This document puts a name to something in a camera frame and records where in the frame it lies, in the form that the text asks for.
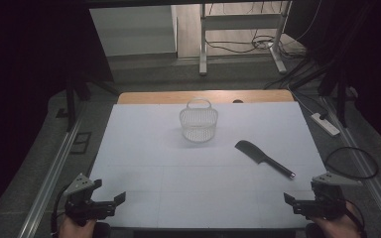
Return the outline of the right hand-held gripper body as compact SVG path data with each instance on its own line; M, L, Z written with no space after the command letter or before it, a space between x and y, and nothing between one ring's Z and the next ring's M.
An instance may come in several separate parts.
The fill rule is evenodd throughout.
M362 186L362 182L331 172L313 177L311 186L315 199L304 200L293 197L294 213L301 214L305 218L322 217L327 220L341 217L346 210L345 198L341 190L342 185Z

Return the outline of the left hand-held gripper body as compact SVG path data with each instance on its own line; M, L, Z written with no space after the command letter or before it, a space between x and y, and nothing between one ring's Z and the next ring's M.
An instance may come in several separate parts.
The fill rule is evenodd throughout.
M84 226L87 220L102 220L115 214L114 200L94 201L91 199L95 191L93 186L94 180L79 174L63 192L66 197L65 215L79 226Z

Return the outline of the black comb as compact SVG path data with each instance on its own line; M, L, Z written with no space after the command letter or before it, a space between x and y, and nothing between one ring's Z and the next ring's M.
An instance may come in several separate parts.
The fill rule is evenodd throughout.
M253 143L246 141L246 140L240 140L236 143L235 148L248 156L250 159L252 159L255 163L261 164L261 163L267 163L272 168L286 176L287 178L293 179L296 174L290 171L289 169L285 168L280 163L276 162L269 156L267 156L260 148L258 148Z

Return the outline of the clear plastic basket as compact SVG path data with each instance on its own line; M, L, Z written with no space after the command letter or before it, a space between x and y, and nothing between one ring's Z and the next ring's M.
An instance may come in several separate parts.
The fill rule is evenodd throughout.
M179 114L183 136L193 143L205 143L215 135L218 112L207 98L191 99Z

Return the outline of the person's left hand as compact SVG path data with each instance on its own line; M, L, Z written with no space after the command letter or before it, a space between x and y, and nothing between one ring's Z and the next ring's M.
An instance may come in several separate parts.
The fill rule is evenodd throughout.
M79 226L71 218L65 216L59 228L59 237L92 238L95 225L95 220L87 220L84 226Z

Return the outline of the person's right hand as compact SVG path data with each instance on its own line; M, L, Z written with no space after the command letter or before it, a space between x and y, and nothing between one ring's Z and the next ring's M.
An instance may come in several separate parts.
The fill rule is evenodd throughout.
M352 220L352 217L359 217L355 206L347 202L346 209L350 212L350 216L344 214L334 220L311 217L312 223L315 223L320 229L320 238L363 238L363 232Z

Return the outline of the black floor socket plate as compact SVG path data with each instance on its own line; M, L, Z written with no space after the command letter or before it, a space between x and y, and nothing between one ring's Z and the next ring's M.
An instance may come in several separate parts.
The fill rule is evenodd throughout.
M72 155L83 155L87 152L90 138L92 133L91 132L81 132L77 133L74 141L70 148L70 153Z

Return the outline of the white table mat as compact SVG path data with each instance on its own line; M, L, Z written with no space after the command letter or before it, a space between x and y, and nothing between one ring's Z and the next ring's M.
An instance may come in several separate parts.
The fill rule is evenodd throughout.
M97 154L95 200L126 192L108 218L126 228L301 228L306 220L284 193L311 199L324 174L296 102L216 105L215 136L192 143L182 135L180 104L116 105ZM246 140L296 174L287 178L235 148Z

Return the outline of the white power strip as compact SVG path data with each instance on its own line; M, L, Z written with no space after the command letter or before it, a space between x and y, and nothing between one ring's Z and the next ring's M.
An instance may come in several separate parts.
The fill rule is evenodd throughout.
M311 118L322 128L325 130L325 132L331 136L337 136L340 134L340 131L333 126L327 119L321 118L321 115L319 113L315 113L311 115Z

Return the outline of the black stand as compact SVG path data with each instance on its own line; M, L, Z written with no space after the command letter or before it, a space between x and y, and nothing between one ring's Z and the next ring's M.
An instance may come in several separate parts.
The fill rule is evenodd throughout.
M296 90L319 76L323 76L323 79L317 88L318 94L320 96L330 96L332 91L336 89L336 116L341 125L346 128L345 102L347 99L347 77L341 59L332 59L330 62L308 74L300 81L291 84L290 89Z
M77 95L81 101L88 101L91 97L90 89L87 84L91 82L92 84L98 86L99 88L115 95L119 96L120 91L114 87L108 85L106 82L97 79L90 74L85 72L78 72L66 79L66 106L67 106L67 128L68 132L71 131L76 122L76 112L75 112L75 102L74 96Z

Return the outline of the grey board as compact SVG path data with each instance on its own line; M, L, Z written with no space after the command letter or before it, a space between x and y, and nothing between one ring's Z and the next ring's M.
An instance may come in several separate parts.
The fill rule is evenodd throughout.
M173 54L177 13L171 5L90 9L108 57Z

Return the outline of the aluminium rail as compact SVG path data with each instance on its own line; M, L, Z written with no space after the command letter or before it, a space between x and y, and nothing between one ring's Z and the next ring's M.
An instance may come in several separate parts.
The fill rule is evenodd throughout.
M45 176L45 179L38 191L38 194L27 214L17 238L34 238L40 222L44 216L46 207L51 199L59 176L64 167L64 163L70 152L77 131L82 123L83 114L86 111L87 102L80 102L77 106L76 119L70 130L65 133L63 142L59 147L54 160Z
M348 147L359 148L359 144L355 140L355 137L352 134L352 130L350 128L344 128L337 118L336 107L333 105L332 100L326 97L321 97L319 100L328 110L329 118L335 124L335 127L340 131L340 137L344 145ZM363 156L360 152L352 152L352 157L356 167L364 176L369 176L372 173L372 167L367 162L365 156ZM381 210L381 182L379 181L378 177L365 179L363 183L369 189L371 195Z

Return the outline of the white metal stand frame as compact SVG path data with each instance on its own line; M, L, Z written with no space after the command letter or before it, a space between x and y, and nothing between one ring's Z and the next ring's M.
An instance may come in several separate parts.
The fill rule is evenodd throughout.
M278 73L287 72L279 51L279 43L284 31L285 23L289 14L292 2L284 4L284 9L280 13L274 14L256 14L256 15L226 15L226 16L207 16L205 5L199 5L200 11L200 48L199 48L199 74L207 74L207 55L206 55L206 37L207 31L220 30L265 30L275 29L276 34L272 43L267 45L270 54L277 67Z

